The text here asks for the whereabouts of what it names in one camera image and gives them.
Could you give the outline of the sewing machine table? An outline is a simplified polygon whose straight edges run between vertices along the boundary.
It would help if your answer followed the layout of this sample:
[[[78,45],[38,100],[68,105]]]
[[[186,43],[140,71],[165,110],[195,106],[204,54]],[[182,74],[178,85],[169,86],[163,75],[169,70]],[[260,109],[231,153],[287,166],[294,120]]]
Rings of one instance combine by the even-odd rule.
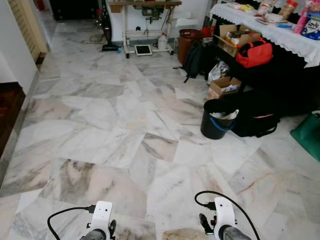
[[[106,0],[106,4],[110,14],[119,15],[121,49],[125,58],[129,59],[132,55],[136,55],[135,45],[131,44],[130,41],[153,38],[158,40],[162,33],[165,33],[167,39],[169,39],[174,10],[183,3],[180,0]],[[141,12],[145,23],[140,26],[140,29],[130,29],[128,27],[128,10],[130,9]],[[175,53],[174,48],[169,44],[167,44],[167,50],[158,50],[157,45],[151,46],[151,50],[153,54],[162,51],[166,51],[170,55]]]

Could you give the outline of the brown round bin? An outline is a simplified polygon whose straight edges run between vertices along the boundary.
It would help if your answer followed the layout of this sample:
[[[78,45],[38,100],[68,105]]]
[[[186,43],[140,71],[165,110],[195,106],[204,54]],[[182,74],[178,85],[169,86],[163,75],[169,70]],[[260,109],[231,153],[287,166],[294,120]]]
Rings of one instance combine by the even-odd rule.
[[[202,32],[197,29],[181,29],[178,37],[178,61],[181,64],[185,63],[188,51],[194,42],[201,42],[204,38]]]

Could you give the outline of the blue and white box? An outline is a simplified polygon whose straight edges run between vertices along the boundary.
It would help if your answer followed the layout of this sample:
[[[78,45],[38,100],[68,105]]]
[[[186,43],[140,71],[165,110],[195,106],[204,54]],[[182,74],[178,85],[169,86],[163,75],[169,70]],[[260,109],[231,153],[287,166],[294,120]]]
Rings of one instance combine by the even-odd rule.
[[[320,12],[312,11],[306,14],[301,35],[313,41],[320,41]]]

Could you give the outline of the green fabric bag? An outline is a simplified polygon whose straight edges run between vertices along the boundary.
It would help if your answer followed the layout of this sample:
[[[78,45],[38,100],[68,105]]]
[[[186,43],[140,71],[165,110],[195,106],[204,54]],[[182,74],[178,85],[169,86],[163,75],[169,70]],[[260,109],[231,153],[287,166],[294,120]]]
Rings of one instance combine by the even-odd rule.
[[[291,137],[314,159],[320,162],[320,111],[314,110],[295,129]]]

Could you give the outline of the white plastic bag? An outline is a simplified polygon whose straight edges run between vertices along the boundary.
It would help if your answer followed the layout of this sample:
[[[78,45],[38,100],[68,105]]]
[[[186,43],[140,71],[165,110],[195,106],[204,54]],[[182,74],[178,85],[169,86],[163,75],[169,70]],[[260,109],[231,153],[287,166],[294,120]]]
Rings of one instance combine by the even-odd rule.
[[[206,84],[210,85],[214,80],[226,77],[229,72],[229,65],[224,61],[218,61],[206,76]]]

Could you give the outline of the wooden louvre door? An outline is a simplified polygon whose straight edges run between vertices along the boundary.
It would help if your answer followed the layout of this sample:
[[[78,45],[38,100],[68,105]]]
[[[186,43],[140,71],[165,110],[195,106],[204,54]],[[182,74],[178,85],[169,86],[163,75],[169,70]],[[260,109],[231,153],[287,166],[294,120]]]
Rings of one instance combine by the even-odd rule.
[[[49,44],[38,15],[37,0],[6,0],[18,25],[23,41],[38,66],[49,51]]]

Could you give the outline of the white plastic jug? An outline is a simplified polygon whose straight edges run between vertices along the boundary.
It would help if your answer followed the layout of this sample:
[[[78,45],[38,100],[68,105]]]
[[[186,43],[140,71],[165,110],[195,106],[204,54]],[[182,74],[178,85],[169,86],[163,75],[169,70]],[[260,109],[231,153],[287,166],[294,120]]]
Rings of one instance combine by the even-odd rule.
[[[169,39],[168,39],[167,34],[165,32],[160,34],[160,36],[157,39],[157,49],[159,51],[167,50],[168,41],[169,41]]]

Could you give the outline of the white floor scale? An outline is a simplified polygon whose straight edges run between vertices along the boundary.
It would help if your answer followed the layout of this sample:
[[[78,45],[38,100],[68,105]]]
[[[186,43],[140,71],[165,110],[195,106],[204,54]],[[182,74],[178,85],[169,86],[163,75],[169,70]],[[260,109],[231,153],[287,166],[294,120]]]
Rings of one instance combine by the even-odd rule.
[[[153,55],[153,50],[150,45],[135,45],[135,54],[138,57]]]

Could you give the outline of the snack jar with orange lid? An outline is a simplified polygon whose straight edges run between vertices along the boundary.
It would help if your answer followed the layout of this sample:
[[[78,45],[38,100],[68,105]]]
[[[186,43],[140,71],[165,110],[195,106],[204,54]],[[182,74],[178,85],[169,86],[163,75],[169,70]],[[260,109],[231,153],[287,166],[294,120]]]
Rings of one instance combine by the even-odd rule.
[[[292,14],[297,7],[298,3],[295,0],[286,0],[285,4],[278,12],[279,16],[281,16],[281,21],[288,20],[290,14]]]

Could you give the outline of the pink bottle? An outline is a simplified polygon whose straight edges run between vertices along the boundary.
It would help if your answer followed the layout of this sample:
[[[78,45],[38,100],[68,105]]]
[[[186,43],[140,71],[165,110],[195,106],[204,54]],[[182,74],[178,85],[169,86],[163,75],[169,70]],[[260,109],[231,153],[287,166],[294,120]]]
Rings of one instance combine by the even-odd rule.
[[[301,35],[302,30],[304,29],[304,26],[307,22],[307,13],[311,6],[313,6],[313,2],[307,2],[305,7],[302,9],[300,17],[298,18],[298,21],[292,30],[293,34]]]

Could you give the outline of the large open cardboard box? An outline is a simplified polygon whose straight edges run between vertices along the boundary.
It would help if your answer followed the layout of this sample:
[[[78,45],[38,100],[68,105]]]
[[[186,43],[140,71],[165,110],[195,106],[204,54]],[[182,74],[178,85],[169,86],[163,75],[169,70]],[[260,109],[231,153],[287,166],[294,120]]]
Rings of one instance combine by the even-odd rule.
[[[258,41],[262,34],[250,29],[245,25],[224,24],[218,27],[215,38],[218,40],[218,47],[224,52],[235,57],[242,46],[250,42]]]

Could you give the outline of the black backpack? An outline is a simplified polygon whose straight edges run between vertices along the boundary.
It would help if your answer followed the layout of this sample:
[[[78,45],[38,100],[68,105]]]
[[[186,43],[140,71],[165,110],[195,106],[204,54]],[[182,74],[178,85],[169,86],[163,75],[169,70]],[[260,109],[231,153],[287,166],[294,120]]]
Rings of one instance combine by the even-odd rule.
[[[186,73],[183,81],[186,83],[189,79],[198,78],[199,75],[208,74],[217,64],[218,60],[215,55],[215,46],[212,43],[194,42],[187,51],[185,62],[180,67]]]

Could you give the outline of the black upright vacuum cleaner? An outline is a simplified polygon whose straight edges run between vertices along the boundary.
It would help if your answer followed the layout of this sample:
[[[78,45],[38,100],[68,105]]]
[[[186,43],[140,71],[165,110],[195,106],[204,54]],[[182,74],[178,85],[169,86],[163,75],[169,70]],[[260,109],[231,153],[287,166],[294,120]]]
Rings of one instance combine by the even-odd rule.
[[[112,41],[113,30],[110,14],[108,11],[108,5],[106,4],[106,0],[98,0],[100,7],[100,24],[103,30],[103,36],[106,40],[106,44],[102,46],[102,51],[118,51],[119,46],[115,45]]]

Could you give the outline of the black shelf table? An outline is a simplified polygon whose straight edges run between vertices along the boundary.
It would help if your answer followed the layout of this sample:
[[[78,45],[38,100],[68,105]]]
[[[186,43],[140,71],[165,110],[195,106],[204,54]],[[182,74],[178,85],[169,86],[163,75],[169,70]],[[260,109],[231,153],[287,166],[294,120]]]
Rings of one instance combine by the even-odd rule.
[[[319,109],[320,67],[306,67],[301,56],[266,41],[272,46],[270,62],[251,68],[242,66],[226,51],[217,46],[213,55],[230,67],[230,75],[249,90],[256,90],[272,99],[270,106],[282,117],[303,115]]]

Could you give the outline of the red bag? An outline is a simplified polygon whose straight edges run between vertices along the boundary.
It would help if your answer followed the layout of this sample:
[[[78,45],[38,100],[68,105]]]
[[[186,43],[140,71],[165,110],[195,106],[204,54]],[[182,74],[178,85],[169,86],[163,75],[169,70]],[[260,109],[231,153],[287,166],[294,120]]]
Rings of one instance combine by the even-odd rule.
[[[238,48],[236,62],[245,68],[263,66],[274,57],[274,46],[263,38],[247,42]]]

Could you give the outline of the black duffel bag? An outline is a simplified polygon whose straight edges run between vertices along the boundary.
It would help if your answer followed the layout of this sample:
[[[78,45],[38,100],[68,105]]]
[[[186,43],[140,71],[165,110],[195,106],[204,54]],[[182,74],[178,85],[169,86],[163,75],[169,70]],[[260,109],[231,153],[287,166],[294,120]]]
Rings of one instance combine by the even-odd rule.
[[[232,132],[238,137],[261,138],[277,130],[281,115],[276,108],[276,100],[259,90],[231,94],[227,100],[237,109],[238,115]]]

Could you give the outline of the white lace tablecloth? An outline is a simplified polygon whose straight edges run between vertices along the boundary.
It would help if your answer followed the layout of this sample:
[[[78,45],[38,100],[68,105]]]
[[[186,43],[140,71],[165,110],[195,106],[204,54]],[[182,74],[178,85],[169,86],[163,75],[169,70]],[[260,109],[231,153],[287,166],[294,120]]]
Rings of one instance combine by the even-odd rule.
[[[274,24],[258,22],[258,17],[232,7],[231,3],[215,4],[209,11],[211,16],[222,18],[236,25],[244,25],[260,32],[263,38],[304,58],[306,67],[320,66],[320,41],[306,38],[290,29],[277,27]]]

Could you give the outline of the small cardboard box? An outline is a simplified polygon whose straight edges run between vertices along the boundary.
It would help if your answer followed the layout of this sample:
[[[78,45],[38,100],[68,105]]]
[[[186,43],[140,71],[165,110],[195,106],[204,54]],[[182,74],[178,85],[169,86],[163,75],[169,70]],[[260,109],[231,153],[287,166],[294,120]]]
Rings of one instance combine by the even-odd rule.
[[[220,77],[209,85],[207,100],[219,99],[222,96],[235,94],[240,89],[242,82],[235,77]]]

